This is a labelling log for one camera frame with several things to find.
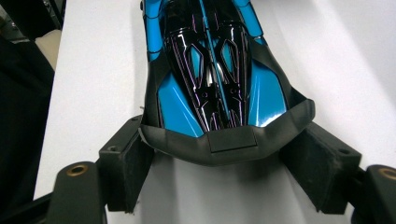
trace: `screw hole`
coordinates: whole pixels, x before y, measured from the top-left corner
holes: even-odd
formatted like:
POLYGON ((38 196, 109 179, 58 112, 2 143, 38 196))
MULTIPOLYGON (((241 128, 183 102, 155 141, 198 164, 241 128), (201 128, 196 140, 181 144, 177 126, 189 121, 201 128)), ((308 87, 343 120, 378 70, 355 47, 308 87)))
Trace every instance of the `screw hole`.
POLYGON ((343 154, 345 154, 345 155, 347 155, 347 154, 350 153, 348 150, 343 149, 343 148, 338 149, 338 151, 341 152, 341 153, 343 153, 343 154))
POLYGON ((87 172, 88 170, 88 166, 84 165, 84 164, 80 164, 80 165, 75 165, 72 168, 67 170, 67 175, 69 176, 78 176, 78 175, 82 175, 85 172, 87 172))
POLYGON ((118 149, 118 148, 117 148, 117 147, 114 147, 114 146, 113 146, 113 147, 108 147, 108 148, 107 148, 108 151, 117 151, 117 149, 118 149))
POLYGON ((389 168, 381 168, 378 170, 378 172, 386 178, 396 180, 396 171, 395 170, 392 170, 389 168))

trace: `blue panel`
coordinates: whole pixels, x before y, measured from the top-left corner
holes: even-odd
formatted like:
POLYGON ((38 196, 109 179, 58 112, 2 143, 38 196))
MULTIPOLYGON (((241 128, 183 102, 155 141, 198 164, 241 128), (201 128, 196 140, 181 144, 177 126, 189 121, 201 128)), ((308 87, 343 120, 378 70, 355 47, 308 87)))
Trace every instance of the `blue panel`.
POLYGON ((214 39, 212 40, 212 43, 213 43, 213 48, 215 48, 215 47, 218 45, 219 40, 218 40, 217 38, 214 38, 214 39))
POLYGON ((274 72, 253 61, 248 124, 265 127, 286 110, 283 92, 274 72))
POLYGON ((205 41, 204 40, 199 40, 198 41, 203 47, 205 47, 206 48, 206 43, 205 43, 205 41))
POLYGON ((227 65, 228 71, 231 73, 233 71, 233 59, 231 58, 230 45, 227 42, 225 43, 221 54, 225 64, 227 65))
POLYGON ((241 11, 242 17, 245 20, 245 25, 247 26, 248 33, 251 36, 262 35, 262 27, 260 26, 259 20, 257 19, 253 6, 248 1, 245 0, 239 0, 239 1, 234 0, 234 4, 241 11))
POLYGON ((151 52, 148 53, 148 59, 149 59, 150 62, 156 60, 158 58, 158 56, 160 56, 160 52, 159 51, 158 52, 154 52, 154 53, 151 53, 151 52))
POLYGON ((149 18, 156 18, 160 12, 161 2, 163 0, 146 0, 145 1, 145 14, 149 18))
POLYGON ((237 7, 245 7, 250 1, 249 0, 233 0, 237 7))
POLYGON ((161 36, 160 31, 160 22, 158 18, 146 19, 147 25, 147 42, 148 42, 148 51, 149 52, 157 52, 160 51, 163 47, 163 38, 161 36))
POLYGON ((192 137, 199 137, 204 134, 173 74, 169 74, 163 80, 158 90, 158 98, 165 129, 192 137))
POLYGON ((201 53, 195 48, 191 47, 191 58, 192 58, 192 66, 193 66, 193 73, 195 77, 200 76, 201 72, 201 53))

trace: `brass insert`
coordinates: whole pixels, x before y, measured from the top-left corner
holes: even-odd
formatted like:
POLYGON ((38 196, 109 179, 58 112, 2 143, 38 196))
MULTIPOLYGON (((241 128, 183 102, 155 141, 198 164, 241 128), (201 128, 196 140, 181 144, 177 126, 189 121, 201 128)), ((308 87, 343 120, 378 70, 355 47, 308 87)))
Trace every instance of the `brass insert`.
POLYGON ((378 170, 378 172, 386 178, 396 180, 396 171, 395 170, 392 170, 389 168, 381 168, 378 170))
POLYGON ((78 175, 82 175, 85 172, 87 172, 88 170, 88 166, 84 165, 84 164, 79 164, 79 165, 75 165, 72 168, 67 170, 67 175, 69 176, 78 176, 78 175))

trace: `white table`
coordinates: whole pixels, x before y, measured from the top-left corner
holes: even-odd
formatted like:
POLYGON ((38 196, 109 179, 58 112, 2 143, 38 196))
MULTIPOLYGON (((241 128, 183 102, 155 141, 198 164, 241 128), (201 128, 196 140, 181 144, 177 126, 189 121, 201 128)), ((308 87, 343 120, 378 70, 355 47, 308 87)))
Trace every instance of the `white table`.
MULTIPOLYGON (((35 196, 68 164, 141 114, 146 41, 138 0, 68 1, 35 196)), ((316 101, 315 122, 364 157, 396 167, 396 2, 252 1, 291 84, 316 101)), ((348 223, 316 213, 271 157, 218 168, 158 155, 134 215, 109 223, 348 223)))

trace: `white surface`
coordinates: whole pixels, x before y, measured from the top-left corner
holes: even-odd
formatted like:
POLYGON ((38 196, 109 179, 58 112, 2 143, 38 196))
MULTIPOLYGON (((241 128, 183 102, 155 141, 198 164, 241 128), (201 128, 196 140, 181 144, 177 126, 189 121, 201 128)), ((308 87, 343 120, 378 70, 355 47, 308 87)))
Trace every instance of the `white surface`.
MULTIPOLYGON (((147 78, 140 1, 68 1, 35 196, 140 114, 147 78)), ((252 1, 315 122, 374 163, 396 167, 396 2, 252 1)), ((317 214, 276 156, 208 168, 156 158, 134 215, 109 223, 348 223, 317 214)))

